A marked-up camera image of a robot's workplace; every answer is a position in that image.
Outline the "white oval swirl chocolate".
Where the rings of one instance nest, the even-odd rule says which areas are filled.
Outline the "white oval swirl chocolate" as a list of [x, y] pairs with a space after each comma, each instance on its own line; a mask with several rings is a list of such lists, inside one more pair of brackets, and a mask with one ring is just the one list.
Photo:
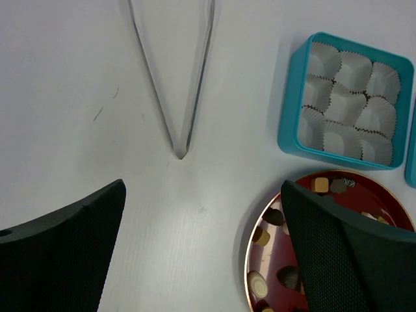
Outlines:
[[247, 275], [248, 287], [251, 293], [257, 298], [265, 298], [268, 294], [268, 286], [264, 277], [256, 272], [249, 272]]

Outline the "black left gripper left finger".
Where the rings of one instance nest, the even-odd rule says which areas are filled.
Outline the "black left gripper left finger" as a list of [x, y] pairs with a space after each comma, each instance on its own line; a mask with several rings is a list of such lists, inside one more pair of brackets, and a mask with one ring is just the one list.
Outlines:
[[2, 311], [97, 311], [125, 207], [121, 179], [1, 230]]

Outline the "red round lacquer plate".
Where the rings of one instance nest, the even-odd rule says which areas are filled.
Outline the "red round lacquer plate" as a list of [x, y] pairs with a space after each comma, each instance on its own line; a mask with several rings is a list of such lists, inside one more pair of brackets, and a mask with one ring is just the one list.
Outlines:
[[[296, 182], [310, 189], [314, 179], [323, 177], [329, 181], [335, 179], [346, 181], [346, 190], [340, 194], [329, 191], [326, 193], [328, 199], [358, 213], [366, 212], [376, 218], [382, 218], [392, 226], [415, 231], [413, 221], [400, 201], [382, 184], [363, 174], [350, 170], [325, 170], [300, 177]], [[286, 232], [287, 228], [270, 224], [263, 217], [271, 209], [281, 210], [279, 194], [268, 200], [265, 207], [260, 210], [246, 248], [244, 288], [248, 306], [251, 311], [308, 311], [303, 289], [300, 288], [299, 291], [286, 289], [276, 277], [278, 270], [288, 265], [296, 267], [297, 262], [290, 236]], [[270, 234], [270, 240], [264, 247], [252, 242], [257, 226]], [[252, 271], [260, 273], [266, 280], [268, 294], [265, 298], [257, 298], [248, 287], [247, 275]]]

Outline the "teal tin lid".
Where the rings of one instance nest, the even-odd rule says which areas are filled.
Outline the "teal tin lid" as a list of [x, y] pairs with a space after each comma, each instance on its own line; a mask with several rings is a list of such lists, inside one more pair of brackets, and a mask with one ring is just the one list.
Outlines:
[[405, 169], [405, 180], [410, 187], [414, 189], [416, 188], [416, 107], [414, 107], [413, 110], [408, 156]]

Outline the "teal square tin box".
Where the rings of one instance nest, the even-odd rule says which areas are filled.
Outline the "teal square tin box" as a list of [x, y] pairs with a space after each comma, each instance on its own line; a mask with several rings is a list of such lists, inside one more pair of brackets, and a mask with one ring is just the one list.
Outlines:
[[392, 170], [406, 151], [413, 63], [326, 32], [291, 56], [278, 131], [288, 154]]

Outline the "dark textured chocolate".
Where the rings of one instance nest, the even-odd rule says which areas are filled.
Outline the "dark textured chocolate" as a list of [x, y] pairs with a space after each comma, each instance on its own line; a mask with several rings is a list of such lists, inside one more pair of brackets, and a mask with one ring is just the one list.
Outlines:
[[276, 277], [279, 283], [286, 289], [299, 291], [300, 290], [300, 275], [296, 266], [285, 266], [278, 270]]

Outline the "silver metal tongs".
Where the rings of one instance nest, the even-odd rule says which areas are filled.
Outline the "silver metal tongs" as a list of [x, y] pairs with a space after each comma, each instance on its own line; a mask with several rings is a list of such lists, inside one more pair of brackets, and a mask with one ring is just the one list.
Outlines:
[[149, 80], [177, 159], [189, 152], [215, 10], [215, 1], [129, 2]]

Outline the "tan round chocolate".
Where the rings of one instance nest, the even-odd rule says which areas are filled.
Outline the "tan round chocolate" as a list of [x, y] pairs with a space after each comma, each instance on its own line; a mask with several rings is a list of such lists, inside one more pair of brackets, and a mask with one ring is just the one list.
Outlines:
[[264, 247], [268, 244], [269, 240], [270, 234], [263, 228], [257, 226], [252, 237], [252, 242]]

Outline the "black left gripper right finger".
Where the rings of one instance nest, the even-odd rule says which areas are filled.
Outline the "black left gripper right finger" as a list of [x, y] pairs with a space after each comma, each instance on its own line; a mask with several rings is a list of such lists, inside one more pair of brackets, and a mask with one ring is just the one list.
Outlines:
[[286, 180], [281, 204], [310, 311], [414, 311], [415, 233]]

